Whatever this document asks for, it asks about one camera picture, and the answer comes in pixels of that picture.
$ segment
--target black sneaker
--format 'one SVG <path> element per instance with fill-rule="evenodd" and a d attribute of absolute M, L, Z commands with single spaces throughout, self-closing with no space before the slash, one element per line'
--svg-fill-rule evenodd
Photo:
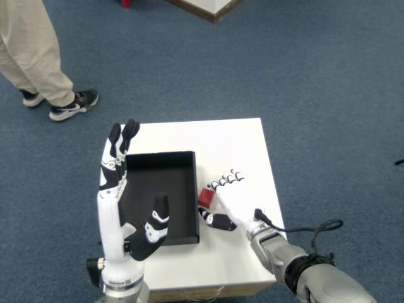
<path fill-rule="evenodd" d="M 39 93 L 30 93 L 26 90 L 20 90 L 20 92 L 23 94 L 23 104 L 26 107 L 37 107 L 42 101 L 45 100 L 45 98 Z"/>
<path fill-rule="evenodd" d="M 85 90 L 75 93 L 74 101 L 64 107 L 51 107 L 49 117 L 53 121 L 63 121 L 80 112 L 92 109 L 98 101 L 98 93 L 95 90 Z"/>

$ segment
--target black box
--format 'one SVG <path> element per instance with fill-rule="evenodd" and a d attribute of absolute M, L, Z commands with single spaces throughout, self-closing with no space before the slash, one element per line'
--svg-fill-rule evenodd
<path fill-rule="evenodd" d="M 169 199 L 169 231 L 163 245 L 199 243 L 195 152 L 126 156 L 128 184 L 119 202 L 121 222 L 145 223 L 156 193 Z"/>

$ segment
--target cable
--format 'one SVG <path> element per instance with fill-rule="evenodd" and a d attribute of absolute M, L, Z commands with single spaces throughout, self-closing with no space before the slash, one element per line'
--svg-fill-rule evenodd
<path fill-rule="evenodd" d="M 316 227 L 316 228 L 297 227 L 294 229 L 281 229 L 280 227 L 273 225 L 272 221 L 270 219 L 268 219 L 268 217 L 259 208 L 255 209 L 254 218 L 264 221 L 270 227 L 272 227 L 273 229 L 279 230 L 280 232 L 313 232 L 313 237 L 311 239 L 311 248 L 313 249 L 313 256 L 315 256 L 315 257 L 319 256 L 319 254 L 317 253 L 317 245 L 316 245 L 316 239 L 317 239 L 318 234 L 320 232 L 327 232 L 330 230 L 339 229 L 343 225 L 343 220 L 333 219 L 333 220 L 324 222 L 323 224 L 321 224 L 319 227 Z M 333 255 L 333 253 L 331 253 L 327 259 L 332 261 L 333 258 L 334 258 L 334 255 Z"/>

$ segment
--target khaki trousers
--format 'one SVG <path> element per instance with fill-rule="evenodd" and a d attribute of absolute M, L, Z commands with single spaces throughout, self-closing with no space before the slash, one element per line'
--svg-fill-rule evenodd
<path fill-rule="evenodd" d="M 0 71 L 15 87 L 63 107 L 74 100 L 42 0 L 0 0 Z"/>

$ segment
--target red block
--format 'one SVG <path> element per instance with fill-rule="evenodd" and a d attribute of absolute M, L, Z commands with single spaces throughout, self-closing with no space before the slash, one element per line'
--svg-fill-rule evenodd
<path fill-rule="evenodd" d="M 214 195 L 215 195 L 214 191 L 210 191 L 209 189 L 206 188 L 202 189 L 202 192 L 199 194 L 198 197 L 199 205 L 205 208 L 209 208 L 212 203 Z"/>
<path fill-rule="evenodd" d="M 130 8 L 131 7 L 131 0 L 121 0 L 121 4 L 124 8 Z"/>

